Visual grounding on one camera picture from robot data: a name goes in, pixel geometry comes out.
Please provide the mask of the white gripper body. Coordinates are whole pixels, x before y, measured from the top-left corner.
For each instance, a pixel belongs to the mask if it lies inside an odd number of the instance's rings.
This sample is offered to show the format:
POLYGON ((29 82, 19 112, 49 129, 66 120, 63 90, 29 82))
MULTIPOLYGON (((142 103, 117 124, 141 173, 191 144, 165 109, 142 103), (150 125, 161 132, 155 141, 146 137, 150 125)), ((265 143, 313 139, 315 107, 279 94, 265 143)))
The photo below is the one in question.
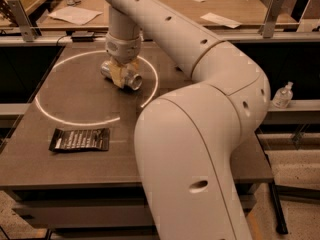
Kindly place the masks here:
POLYGON ((141 48, 141 37, 123 40, 106 35, 106 52, 121 64, 127 64, 137 58, 141 48))

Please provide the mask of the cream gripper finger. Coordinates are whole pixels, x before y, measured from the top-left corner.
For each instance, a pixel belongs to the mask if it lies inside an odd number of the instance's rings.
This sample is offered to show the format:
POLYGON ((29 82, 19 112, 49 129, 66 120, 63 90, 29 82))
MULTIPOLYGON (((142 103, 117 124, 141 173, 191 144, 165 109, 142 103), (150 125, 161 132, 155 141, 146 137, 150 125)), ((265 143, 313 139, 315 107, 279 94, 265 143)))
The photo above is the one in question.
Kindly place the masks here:
POLYGON ((111 58, 109 61, 109 70, 113 83, 119 88, 124 88, 126 65, 118 62, 114 58, 111 58))
POLYGON ((129 62, 128 65, 127 65, 127 69, 130 72, 138 73, 139 72, 139 59, 135 58, 134 60, 129 62))

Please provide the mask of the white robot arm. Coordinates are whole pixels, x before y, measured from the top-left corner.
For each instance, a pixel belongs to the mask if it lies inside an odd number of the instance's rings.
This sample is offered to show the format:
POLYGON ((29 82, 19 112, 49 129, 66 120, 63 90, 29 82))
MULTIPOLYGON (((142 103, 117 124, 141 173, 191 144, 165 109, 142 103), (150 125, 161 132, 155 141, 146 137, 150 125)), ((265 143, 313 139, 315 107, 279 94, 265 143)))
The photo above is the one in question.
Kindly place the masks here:
POLYGON ((228 41, 158 0, 106 0, 191 78, 150 102, 135 127, 138 171, 161 240, 252 240, 230 169, 264 120, 264 71, 228 41))

